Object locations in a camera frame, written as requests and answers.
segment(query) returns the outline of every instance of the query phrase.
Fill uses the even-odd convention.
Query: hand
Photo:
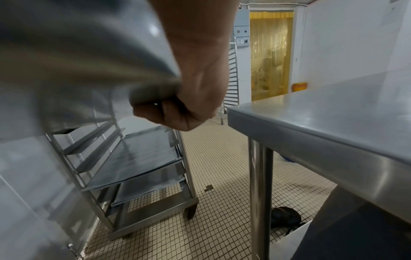
[[[214,117],[227,92],[228,50],[237,0],[152,0],[182,75],[174,99],[137,105],[134,115],[189,131]]]

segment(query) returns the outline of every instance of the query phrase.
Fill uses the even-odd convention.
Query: electrical panel
[[[250,45],[250,11],[245,6],[237,10],[232,33],[237,47]]]

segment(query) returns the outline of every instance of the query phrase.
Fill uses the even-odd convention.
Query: stainless steel table
[[[228,109],[248,136],[252,259],[268,259],[273,151],[411,223],[411,68]]]

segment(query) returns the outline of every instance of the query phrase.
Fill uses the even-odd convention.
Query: yellow plastic curtain
[[[293,12],[250,12],[251,100],[288,92]]]

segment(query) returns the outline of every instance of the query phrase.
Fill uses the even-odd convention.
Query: ceiling
[[[303,3],[310,4],[315,0],[241,0],[241,3]]]

